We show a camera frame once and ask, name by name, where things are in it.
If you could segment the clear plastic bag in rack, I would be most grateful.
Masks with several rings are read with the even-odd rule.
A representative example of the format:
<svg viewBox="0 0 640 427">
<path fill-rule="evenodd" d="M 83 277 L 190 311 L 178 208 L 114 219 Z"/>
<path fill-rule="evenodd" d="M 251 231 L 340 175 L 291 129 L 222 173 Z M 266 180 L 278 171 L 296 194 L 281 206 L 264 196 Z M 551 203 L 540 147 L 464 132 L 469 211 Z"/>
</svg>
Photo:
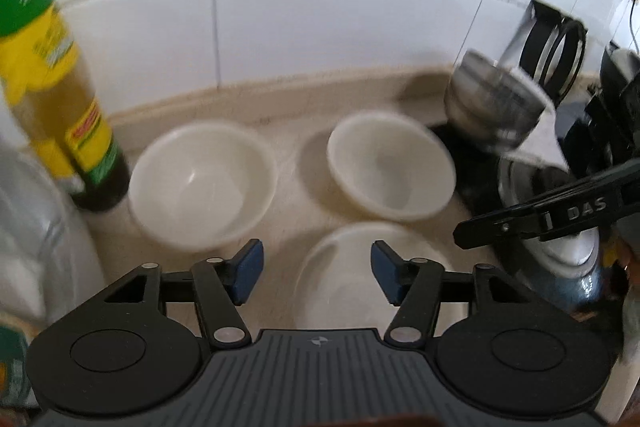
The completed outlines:
<svg viewBox="0 0 640 427">
<path fill-rule="evenodd" d="M 35 161 L 1 145 L 1 309 L 40 325 L 96 295 L 105 279 L 78 209 Z"/>
</svg>

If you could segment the cream bowl back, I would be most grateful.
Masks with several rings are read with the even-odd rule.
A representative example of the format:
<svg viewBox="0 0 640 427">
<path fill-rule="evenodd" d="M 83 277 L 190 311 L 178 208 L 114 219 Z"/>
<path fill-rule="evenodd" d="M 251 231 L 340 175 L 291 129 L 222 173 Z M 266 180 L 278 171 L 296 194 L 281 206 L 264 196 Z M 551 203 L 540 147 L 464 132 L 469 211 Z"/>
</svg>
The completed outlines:
<svg viewBox="0 0 640 427">
<path fill-rule="evenodd" d="M 277 191 L 272 147 L 226 120 L 198 121 L 152 142 L 132 170 L 131 216 L 155 242 L 202 253 L 239 239 Z"/>
</svg>

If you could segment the green yellow sesame oil bottle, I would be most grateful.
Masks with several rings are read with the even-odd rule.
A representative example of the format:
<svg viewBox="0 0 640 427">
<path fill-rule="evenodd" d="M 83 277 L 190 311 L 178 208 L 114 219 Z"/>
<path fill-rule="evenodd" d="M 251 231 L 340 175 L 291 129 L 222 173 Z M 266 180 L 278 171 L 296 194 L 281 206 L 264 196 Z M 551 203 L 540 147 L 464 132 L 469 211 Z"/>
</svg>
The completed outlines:
<svg viewBox="0 0 640 427">
<path fill-rule="evenodd" d="M 1 0 L 6 104 L 53 180 L 85 210 L 113 208 L 129 170 L 54 0 Z"/>
</svg>

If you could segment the stacked steel bowls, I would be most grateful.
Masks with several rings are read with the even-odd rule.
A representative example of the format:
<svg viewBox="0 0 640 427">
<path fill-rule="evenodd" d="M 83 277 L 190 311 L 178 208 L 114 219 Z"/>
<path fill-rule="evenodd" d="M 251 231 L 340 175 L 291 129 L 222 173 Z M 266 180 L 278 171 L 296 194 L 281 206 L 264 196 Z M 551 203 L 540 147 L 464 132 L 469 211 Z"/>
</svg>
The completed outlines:
<svg viewBox="0 0 640 427">
<path fill-rule="evenodd" d="M 552 105 L 526 72 L 506 69 L 473 49 L 454 69 L 444 103 L 449 124 L 500 153 L 520 147 Z"/>
</svg>

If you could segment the black burner pot support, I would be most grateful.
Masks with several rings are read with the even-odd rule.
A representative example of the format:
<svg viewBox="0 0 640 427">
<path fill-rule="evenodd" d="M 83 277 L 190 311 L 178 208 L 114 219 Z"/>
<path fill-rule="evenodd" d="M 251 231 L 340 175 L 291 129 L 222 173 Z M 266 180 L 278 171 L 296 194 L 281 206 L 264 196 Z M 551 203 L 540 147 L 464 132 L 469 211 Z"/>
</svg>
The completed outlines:
<svg viewBox="0 0 640 427">
<path fill-rule="evenodd" d="M 581 20 L 546 2 L 530 0 L 523 29 L 525 40 L 518 67 L 558 107 L 582 69 L 587 28 Z"/>
</svg>

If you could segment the cream bowl front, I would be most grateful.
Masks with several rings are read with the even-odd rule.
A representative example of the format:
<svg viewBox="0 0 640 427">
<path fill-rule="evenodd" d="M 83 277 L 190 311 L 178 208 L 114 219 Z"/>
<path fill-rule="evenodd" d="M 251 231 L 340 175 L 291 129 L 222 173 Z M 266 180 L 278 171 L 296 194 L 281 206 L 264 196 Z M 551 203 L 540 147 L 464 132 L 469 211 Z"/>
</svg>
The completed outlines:
<svg viewBox="0 0 640 427">
<path fill-rule="evenodd" d="M 388 222 L 346 225 L 306 254 L 292 301 L 296 329 L 362 329 L 383 334 L 397 309 L 371 270 L 370 250 L 381 239 L 407 260 L 426 258 L 448 271 L 469 272 L 472 262 L 447 254 L 419 233 Z"/>
</svg>

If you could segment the cream bowl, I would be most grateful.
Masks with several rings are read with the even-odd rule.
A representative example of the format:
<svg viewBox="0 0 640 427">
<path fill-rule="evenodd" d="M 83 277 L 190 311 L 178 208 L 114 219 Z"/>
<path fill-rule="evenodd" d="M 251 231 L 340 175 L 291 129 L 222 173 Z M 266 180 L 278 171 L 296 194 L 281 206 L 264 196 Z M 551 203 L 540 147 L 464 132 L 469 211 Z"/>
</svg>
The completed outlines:
<svg viewBox="0 0 640 427">
<path fill-rule="evenodd" d="M 387 220 L 431 218 L 456 188 L 454 162 L 442 141 L 397 113 L 367 110 L 342 119 L 326 143 L 326 161 L 354 204 Z"/>
<path fill-rule="evenodd" d="M 407 260 L 426 258 L 448 271 L 469 272 L 472 262 L 447 254 L 419 233 L 388 222 L 346 225 L 306 254 L 292 301 L 296 329 L 362 329 L 383 334 L 397 309 L 371 270 L 370 250 L 381 239 Z"/>
<path fill-rule="evenodd" d="M 277 191 L 272 147 L 226 120 L 198 121 L 152 142 L 132 170 L 131 216 L 155 242 L 202 253 L 239 239 Z"/>
</svg>

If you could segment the black wok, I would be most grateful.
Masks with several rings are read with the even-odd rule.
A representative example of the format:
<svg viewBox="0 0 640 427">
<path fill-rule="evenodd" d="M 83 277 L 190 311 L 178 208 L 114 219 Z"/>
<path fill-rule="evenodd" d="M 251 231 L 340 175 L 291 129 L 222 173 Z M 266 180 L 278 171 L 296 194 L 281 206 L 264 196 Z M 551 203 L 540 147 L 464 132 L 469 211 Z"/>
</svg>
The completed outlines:
<svg viewBox="0 0 640 427">
<path fill-rule="evenodd" d="M 603 51 L 600 80 L 608 111 L 638 130 L 639 55 L 610 41 Z"/>
</svg>

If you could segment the green label fish sauce bottle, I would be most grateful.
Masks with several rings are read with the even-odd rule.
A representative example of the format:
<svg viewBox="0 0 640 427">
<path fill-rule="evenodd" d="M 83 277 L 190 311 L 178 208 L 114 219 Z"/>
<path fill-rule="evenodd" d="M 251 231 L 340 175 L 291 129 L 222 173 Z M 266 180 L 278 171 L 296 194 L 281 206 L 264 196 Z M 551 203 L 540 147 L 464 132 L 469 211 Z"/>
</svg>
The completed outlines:
<svg viewBox="0 0 640 427">
<path fill-rule="evenodd" d="M 37 401 L 26 374 L 26 355 L 37 331 L 13 315 L 1 312 L 1 406 L 35 407 Z"/>
</svg>

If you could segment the black gas stove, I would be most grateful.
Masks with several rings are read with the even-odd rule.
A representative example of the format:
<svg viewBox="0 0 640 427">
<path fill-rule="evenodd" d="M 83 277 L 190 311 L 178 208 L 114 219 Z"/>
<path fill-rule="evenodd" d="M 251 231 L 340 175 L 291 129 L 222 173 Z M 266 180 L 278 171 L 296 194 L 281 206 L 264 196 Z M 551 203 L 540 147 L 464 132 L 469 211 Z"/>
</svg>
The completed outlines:
<svg viewBox="0 0 640 427">
<path fill-rule="evenodd" d="M 452 124 L 441 124 L 434 131 L 454 160 L 457 191 L 471 219 L 504 209 L 498 195 L 498 162 L 503 155 L 482 147 Z M 615 127 L 598 98 L 562 104 L 556 112 L 555 135 L 573 182 L 639 160 L 638 136 Z M 596 229 L 603 291 L 595 303 L 572 314 L 610 309 L 623 300 L 639 270 L 639 211 Z"/>
</svg>

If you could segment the white cloth on stove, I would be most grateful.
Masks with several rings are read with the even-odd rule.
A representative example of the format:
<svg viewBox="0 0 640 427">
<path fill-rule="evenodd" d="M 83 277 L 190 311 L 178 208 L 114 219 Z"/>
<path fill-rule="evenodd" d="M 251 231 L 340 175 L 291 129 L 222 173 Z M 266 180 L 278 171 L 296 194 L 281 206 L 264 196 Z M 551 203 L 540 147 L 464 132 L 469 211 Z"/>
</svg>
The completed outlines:
<svg viewBox="0 0 640 427">
<path fill-rule="evenodd" d="M 569 172 L 570 168 L 556 139 L 555 121 L 555 109 L 547 108 L 524 142 L 515 150 L 506 152 L 503 157 L 538 168 L 554 167 Z"/>
</svg>

